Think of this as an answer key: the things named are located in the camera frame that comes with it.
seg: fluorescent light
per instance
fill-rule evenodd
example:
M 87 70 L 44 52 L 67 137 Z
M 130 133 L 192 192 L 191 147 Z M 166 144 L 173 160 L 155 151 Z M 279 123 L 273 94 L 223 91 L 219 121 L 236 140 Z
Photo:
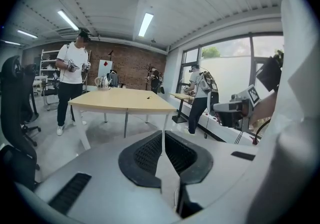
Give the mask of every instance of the fluorescent light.
M 21 45 L 20 43 L 16 43 L 16 42 L 9 42 L 9 41 L 4 41 L 4 40 L 2 40 L 3 42 L 5 42 L 5 43 L 8 43 L 8 44 L 13 44 L 13 45 Z
M 69 17 L 66 16 L 66 14 L 63 11 L 58 11 L 58 14 L 75 30 L 78 31 L 79 28 L 76 26 Z
M 20 30 L 18 30 L 18 33 L 21 33 L 21 34 L 24 34 L 24 35 L 28 35 L 28 36 L 30 36 L 30 37 L 32 37 L 32 38 L 38 38 L 37 36 L 34 36 L 34 35 L 32 35 L 32 34 L 28 34 L 28 33 L 26 33 L 26 32 L 23 32 L 23 31 L 20 31 Z
M 145 36 L 145 33 L 146 33 L 146 31 L 147 31 L 147 29 L 149 27 L 149 24 L 150 24 L 150 22 L 151 22 L 153 17 L 154 17 L 153 15 L 148 14 L 148 13 L 146 13 L 144 15 L 144 19 L 142 21 L 142 25 L 141 25 L 140 31 L 139 31 L 139 36 L 141 36 L 141 37 Z

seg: ceiling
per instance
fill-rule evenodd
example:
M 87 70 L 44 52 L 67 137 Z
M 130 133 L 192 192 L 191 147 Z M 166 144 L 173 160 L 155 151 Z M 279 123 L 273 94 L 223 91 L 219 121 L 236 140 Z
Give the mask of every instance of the ceiling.
M 4 40 L 23 47 L 75 39 L 77 32 L 57 14 L 65 13 L 93 37 L 134 41 L 165 50 L 219 20 L 272 8 L 281 0 L 18 0 L 4 27 Z M 145 37 L 138 33 L 145 13 L 154 15 Z M 17 29 L 38 36 L 29 38 Z

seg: shoe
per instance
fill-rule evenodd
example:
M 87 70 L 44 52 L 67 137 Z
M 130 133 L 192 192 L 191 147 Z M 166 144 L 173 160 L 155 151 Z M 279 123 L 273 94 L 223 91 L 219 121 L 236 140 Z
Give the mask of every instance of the shoe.
M 82 121 L 82 125 L 86 125 L 86 124 L 87 124 L 86 121 Z
M 184 129 L 183 131 L 184 131 L 185 134 L 188 134 L 188 135 L 191 135 L 191 136 L 195 136 L 195 134 L 191 134 L 188 129 Z
M 65 128 L 64 125 L 63 126 L 58 126 L 58 129 L 56 130 L 57 131 L 56 133 L 57 133 L 58 136 L 62 135 L 62 133 L 64 131 L 64 128 Z

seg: kettle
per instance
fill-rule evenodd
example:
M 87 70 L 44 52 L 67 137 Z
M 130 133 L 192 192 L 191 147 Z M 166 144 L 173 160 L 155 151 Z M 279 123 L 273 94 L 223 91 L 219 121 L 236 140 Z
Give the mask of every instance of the kettle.
M 94 79 L 94 83 L 99 90 L 109 90 L 110 89 L 109 84 L 111 83 L 111 80 L 108 81 L 107 75 L 104 74 L 102 75 L 102 77 L 96 77 Z

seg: floor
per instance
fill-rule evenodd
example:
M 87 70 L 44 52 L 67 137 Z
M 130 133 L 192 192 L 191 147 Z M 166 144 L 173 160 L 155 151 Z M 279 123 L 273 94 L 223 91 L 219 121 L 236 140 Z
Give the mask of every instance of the floor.
M 48 99 L 50 102 L 57 102 L 56 96 Z M 77 128 L 72 124 L 70 110 L 68 108 L 66 123 L 62 136 L 57 136 L 57 110 L 52 107 L 50 111 L 44 108 L 43 99 L 40 96 L 35 97 L 39 118 L 28 126 L 39 126 L 41 132 L 34 131 L 30 135 L 38 144 L 36 147 L 38 164 L 40 171 L 36 172 L 36 181 L 44 181 L 50 174 L 73 160 L 84 152 L 84 147 L 78 138 Z M 115 140 L 123 139 L 124 114 L 108 114 L 108 122 L 104 123 L 104 115 L 101 113 L 83 112 L 82 119 L 87 122 L 86 135 L 91 148 L 103 143 L 109 143 Z M 150 115 L 148 124 L 145 123 L 145 115 L 129 115 L 127 126 L 127 137 L 147 131 L 162 129 L 165 116 Z M 169 117 L 167 129 L 184 131 L 187 122 L 176 124 Z M 203 138 L 204 132 L 196 129 L 196 137 Z M 172 167 L 168 157 L 163 152 L 157 165 L 156 176 L 162 180 L 162 195 L 164 200 L 172 207 L 175 207 L 175 195 L 178 196 L 179 176 Z

